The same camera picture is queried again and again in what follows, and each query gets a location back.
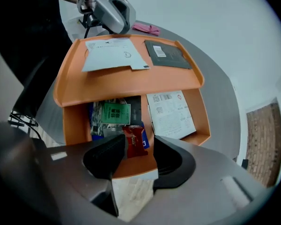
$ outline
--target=orange shelf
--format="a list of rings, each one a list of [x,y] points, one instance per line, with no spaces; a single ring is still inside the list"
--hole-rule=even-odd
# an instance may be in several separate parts
[[[143,59],[148,70],[132,71],[130,67],[109,68],[94,72],[82,72],[88,55],[85,42],[97,39],[129,37]],[[179,47],[192,69],[153,66],[144,40],[154,40]],[[122,160],[113,178],[124,178],[157,169],[153,156],[154,132],[148,113],[146,94],[182,90],[190,109],[196,132],[183,141],[195,145],[210,138],[210,128],[199,88],[204,77],[189,53],[178,41],[143,35],[109,35],[76,40],[68,51],[54,87],[54,100],[63,108],[63,129],[66,145],[91,141],[88,103],[112,98],[141,95],[142,121],[150,144],[148,155]]]
[[[89,53],[85,42],[116,37],[129,37],[150,69],[131,70],[130,67],[117,67],[82,72]],[[180,48],[192,69],[153,66],[145,40]],[[54,100],[60,107],[65,107],[162,91],[195,89],[203,84],[204,77],[198,66],[178,41],[144,35],[107,35],[76,40],[73,43],[59,70],[54,88]]]

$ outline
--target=red snack package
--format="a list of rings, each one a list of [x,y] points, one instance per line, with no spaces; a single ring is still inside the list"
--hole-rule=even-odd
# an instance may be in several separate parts
[[[148,155],[142,144],[142,131],[144,128],[130,128],[129,126],[122,127],[124,134],[128,140],[127,158]]]

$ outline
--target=gray robot arm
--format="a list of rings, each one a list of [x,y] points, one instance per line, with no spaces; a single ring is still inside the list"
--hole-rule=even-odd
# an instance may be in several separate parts
[[[77,0],[77,7],[88,16],[89,27],[103,25],[112,33],[127,33],[136,19],[128,0]]]

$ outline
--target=black clothing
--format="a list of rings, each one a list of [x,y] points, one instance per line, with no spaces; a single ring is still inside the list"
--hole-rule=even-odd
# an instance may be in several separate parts
[[[35,116],[71,44],[58,0],[0,0],[0,53],[25,87],[16,110]]]

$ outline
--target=black booklet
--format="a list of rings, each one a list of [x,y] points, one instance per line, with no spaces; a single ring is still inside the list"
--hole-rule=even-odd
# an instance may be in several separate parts
[[[192,69],[179,48],[150,40],[145,44],[154,66]]]

